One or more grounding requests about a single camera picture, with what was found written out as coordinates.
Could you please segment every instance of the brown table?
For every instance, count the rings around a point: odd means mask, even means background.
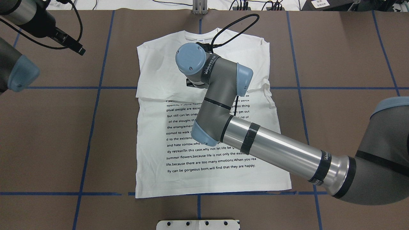
[[[30,88],[0,97],[0,229],[154,230],[169,219],[240,219],[243,230],[407,229],[409,199],[349,204],[296,176],[285,192],[134,198],[136,47],[181,30],[223,28],[247,13],[81,11],[84,56],[42,48],[0,24],[1,36],[41,69]],[[354,156],[377,103],[409,96],[409,14],[256,13],[260,21],[246,33],[270,42],[284,135]],[[73,11],[52,14],[78,34]]]

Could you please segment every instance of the brown tabletop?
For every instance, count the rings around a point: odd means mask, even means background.
[[[40,47],[0,24],[0,36],[41,69],[28,89],[0,96],[0,229],[154,230],[171,219],[239,219],[243,230],[407,229],[409,199],[354,205],[293,175],[284,192],[134,198],[136,47],[181,30],[223,28],[248,13],[80,11],[84,56]],[[253,13],[261,18],[246,33],[270,42],[284,135],[354,156],[377,103],[409,96],[409,14]],[[73,11],[52,14],[77,36]]]

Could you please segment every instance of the light blue joint cap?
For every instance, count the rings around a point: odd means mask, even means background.
[[[202,144],[208,145],[208,146],[216,146],[217,141],[213,138],[211,138],[195,121],[193,123],[192,127],[192,132],[191,132],[192,138],[195,139],[197,142],[200,142]]]
[[[176,52],[176,64],[185,75],[201,71],[205,62],[206,52],[196,43],[186,43]]]
[[[21,55],[11,70],[7,87],[14,92],[20,92],[33,83],[39,75],[40,69],[25,55]]]
[[[237,96],[244,97],[249,88],[250,82],[252,81],[253,71],[250,68],[237,63],[236,77]]]
[[[379,102],[376,106],[375,111],[372,113],[371,117],[384,109],[397,107],[397,106],[409,106],[409,97],[391,97]]]

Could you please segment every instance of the sticker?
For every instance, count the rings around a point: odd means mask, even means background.
[[[316,9],[327,7],[330,5],[327,0],[314,0],[314,1],[311,1],[311,3]]]

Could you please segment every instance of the metal bracket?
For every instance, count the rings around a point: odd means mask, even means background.
[[[207,14],[207,0],[193,0],[193,14]]]

